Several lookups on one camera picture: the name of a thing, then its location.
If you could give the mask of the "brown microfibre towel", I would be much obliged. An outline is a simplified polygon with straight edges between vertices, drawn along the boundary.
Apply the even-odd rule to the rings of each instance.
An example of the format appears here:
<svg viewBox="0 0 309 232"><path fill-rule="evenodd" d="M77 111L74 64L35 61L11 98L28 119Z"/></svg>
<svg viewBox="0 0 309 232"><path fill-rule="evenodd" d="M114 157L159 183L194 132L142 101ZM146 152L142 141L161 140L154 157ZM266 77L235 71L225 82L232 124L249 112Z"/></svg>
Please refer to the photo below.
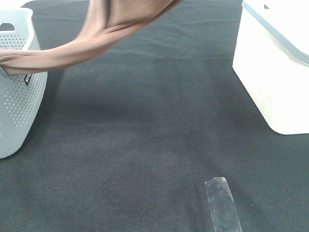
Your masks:
<svg viewBox="0 0 309 232"><path fill-rule="evenodd" d="M59 70L91 60L166 14L178 0L91 0L84 25L71 42L47 50L0 53L7 74Z"/></svg>

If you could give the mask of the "black table cloth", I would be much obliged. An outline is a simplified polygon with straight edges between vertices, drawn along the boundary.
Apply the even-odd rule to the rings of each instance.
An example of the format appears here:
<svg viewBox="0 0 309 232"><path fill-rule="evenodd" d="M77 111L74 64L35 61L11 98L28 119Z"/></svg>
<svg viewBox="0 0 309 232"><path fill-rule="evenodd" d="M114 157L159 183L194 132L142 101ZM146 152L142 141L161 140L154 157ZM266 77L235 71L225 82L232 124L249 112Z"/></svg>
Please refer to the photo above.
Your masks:
<svg viewBox="0 0 309 232"><path fill-rule="evenodd" d="M275 133L232 69L241 1L186 0L112 50L49 72L0 162L3 232L211 232L226 178L245 232L309 229L309 137Z"/></svg>

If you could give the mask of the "clear tape strip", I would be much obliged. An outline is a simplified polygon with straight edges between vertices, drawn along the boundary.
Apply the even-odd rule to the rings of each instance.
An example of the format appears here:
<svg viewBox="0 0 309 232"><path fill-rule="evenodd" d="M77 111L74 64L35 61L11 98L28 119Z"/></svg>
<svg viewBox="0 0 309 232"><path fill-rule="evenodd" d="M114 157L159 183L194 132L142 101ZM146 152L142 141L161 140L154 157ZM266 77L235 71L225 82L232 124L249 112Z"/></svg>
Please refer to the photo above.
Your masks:
<svg viewBox="0 0 309 232"><path fill-rule="evenodd" d="M215 232L242 232L239 216L227 180L214 177L205 183Z"/></svg>

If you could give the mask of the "white plastic storage bin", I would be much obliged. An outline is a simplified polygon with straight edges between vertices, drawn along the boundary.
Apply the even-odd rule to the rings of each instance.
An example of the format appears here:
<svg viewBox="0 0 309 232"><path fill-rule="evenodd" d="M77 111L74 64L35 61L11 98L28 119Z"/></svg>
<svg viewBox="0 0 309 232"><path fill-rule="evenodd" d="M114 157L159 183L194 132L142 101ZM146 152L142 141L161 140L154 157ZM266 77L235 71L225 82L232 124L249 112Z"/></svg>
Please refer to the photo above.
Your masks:
<svg viewBox="0 0 309 232"><path fill-rule="evenodd" d="M243 1L232 67L272 130L308 133L308 1Z"/></svg>

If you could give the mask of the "grey perforated laundry basket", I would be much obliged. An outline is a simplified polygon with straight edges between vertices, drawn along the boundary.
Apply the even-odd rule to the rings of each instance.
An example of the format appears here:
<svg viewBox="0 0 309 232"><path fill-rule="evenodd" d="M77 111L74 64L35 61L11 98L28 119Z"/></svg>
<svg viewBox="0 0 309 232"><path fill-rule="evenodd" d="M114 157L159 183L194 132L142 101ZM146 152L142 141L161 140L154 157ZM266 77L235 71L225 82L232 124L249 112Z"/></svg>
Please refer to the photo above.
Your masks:
<svg viewBox="0 0 309 232"><path fill-rule="evenodd" d="M40 50L29 8L1 9L0 49ZM14 154L23 144L42 102L46 72L7 75L0 72L0 157Z"/></svg>

